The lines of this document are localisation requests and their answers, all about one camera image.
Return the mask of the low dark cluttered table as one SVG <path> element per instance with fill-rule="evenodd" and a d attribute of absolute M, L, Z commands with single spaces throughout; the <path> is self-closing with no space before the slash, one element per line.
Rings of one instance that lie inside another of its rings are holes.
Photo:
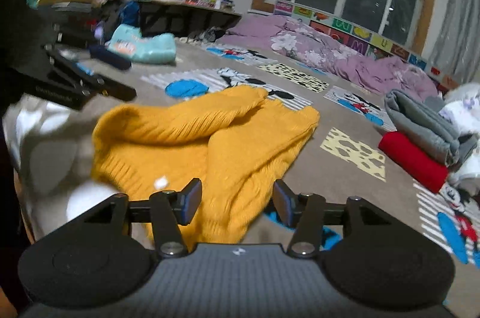
<path fill-rule="evenodd" d="M 183 37 L 211 28 L 224 31 L 242 18 L 230 0 L 136 0 L 145 36 L 172 33 Z"/>

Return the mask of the colourful alphabet foam border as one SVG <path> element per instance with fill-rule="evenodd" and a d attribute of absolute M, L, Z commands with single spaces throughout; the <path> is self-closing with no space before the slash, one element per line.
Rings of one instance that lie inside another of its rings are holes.
<path fill-rule="evenodd" d="M 453 77 L 428 63 L 422 56 L 382 35 L 330 13 L 283 0 L 276 0 L 273 13 L 297 19 L 366 57 L 377 60 L 387 56 L 397 56 L 402 61 L 424 70 L 437 84 L 440 91 L 450 91 L 459 87 L 459 83 Z"/>

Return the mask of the white floral folded bedding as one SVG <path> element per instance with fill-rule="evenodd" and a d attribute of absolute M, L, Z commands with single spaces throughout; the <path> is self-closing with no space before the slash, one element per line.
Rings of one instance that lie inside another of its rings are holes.
<path fill-rule="evenodd" d="M 439 115 L 459 135 L 458 161 L 449 168 L 451 186 L 479 195 L 479 83 L 466 83 L 449 91 Z"/>

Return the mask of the purple floral quilt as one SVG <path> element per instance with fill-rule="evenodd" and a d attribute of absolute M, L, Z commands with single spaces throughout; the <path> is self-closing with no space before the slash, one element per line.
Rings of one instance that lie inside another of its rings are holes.
<path fill-rule="evenodd" d="M 434 82 L 423 70 L 401 58 L 390 56 L 375 61 L 287 16 L 249 13 L 217 42 L 272 50 L 377 94 L 385 95 L 393 89 L 399 89 L 420 101 L 438 94 Z"/>

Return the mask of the yellow knitted sweater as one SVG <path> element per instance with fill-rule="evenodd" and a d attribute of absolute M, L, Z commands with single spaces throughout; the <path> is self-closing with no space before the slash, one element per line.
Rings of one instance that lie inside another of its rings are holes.
<path fill-rule="evenodd" d="M 202 201 L 181 228 L 186 245 L 236 243 L 319 121 L 315 108 L 292 110 L 245 85 L 168 107 L 124 104 L 94 128 L 91 175 L 132 200 L 198 178 Z"/>

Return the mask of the grey folded garment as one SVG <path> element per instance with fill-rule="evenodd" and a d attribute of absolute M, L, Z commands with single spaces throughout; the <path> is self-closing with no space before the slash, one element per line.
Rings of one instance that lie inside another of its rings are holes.
<path fill-rule="evenodd" d="M 388 92 L 384 104 L 397 131 L 428 156 L 446 167 L 458 161 L 459 135 L 445 118 L 400 90 Z"/>

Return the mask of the grey Mickey Mouse blanket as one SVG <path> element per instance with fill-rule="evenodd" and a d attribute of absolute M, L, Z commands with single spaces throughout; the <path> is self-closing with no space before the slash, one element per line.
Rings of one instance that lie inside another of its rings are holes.
<path fill-rule="evenodd" d="M 80 64 L 127 84 L 137 103 L 171 105 L 161 89 L 168 74 L 190 71 L 210 78 L 230 67 L 295 95 L 295 104 L 310 103 L 320 112 L 312 139 L 286 173 L 294 190 L 305 188 L 339 202 L 359 195 L 446 249 L 435 211 L 444 200 L 431 194 L 377 149 L 380 131 L 356 113 L 314 92 L 255 66 L 222 59 L 198 47 L 180 44 L 172 66 L 135 64 L 121 71 L 75 52 Z M 89 179 L 93 157 L 92 130 L 117 100 L 95 97 L 80 112 L 24 97 L 6 116 L 7 138 L 21 167 L 21 196 L 36 238 L 42 238 L 72 217 L 112 194 Z M 223 250 L 202 266 L 199 278 L 185 285 L 155 278 L 145 290 L 121 303 L 92 311 L 93 317 L 372 317 L 321 281 L 308 290 L 306 281 L 281 283 L 280 273 L 264 274 L 290 238 L 289 230 L 259 216 L 241 242 L 239 252 Z"/>

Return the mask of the red folded garment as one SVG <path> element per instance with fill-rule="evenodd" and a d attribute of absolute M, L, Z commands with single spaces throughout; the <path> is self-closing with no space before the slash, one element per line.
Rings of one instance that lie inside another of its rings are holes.
<path fill-rule="evenodd" d="M 385 133 L 378 148 L 413 179 L 433 194 L 439 194 L 448 176 L 448 168 L 439 164 L 399 131 Z"/>

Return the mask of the light blue cartoon bag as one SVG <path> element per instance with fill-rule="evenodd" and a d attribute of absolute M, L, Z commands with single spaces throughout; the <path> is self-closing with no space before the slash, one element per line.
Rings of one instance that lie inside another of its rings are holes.
<path fill-rule="evenodd" d="M 109 51 L 131 62 L 149 65 L 173 63 L 176 59 L 176 43 L 171 33 L 143 37 L 138 27 L 120 24 L 106 43 Z"/>

